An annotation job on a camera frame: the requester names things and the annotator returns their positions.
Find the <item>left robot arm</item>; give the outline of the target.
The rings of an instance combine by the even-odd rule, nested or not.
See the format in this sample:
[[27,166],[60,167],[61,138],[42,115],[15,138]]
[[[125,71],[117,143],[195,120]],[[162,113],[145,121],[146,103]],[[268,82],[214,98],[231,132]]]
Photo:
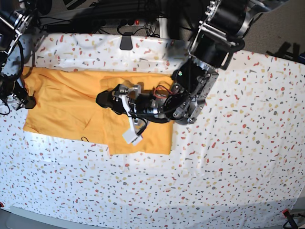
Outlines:
[[281,0],[212,0],[192,40],[187,61],[172,74],[167,95],[143,94],[139,85],[117,85],[101,92],[96,103],[119,115],[138,121],[181,125],[192,124],[205,105],[207,88],[217,70],[226,70],[235,52],[244,48],[244,37],[257,14],[281,6]]

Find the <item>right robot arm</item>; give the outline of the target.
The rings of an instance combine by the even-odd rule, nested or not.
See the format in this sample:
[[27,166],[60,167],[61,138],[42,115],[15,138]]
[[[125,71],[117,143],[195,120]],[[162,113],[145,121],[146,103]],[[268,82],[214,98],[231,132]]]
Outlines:
[[32,109],[35,98],[18,83],[24,68],[24,52],[20,38],[29,27],[37,11],[35,0],[2,0],[0,2],[0,67],[4,68],[15,47],[20,51],[18,72],[12,75],[0,74],[0,100],[8,106],[9,96],[18,99],[16,110]]

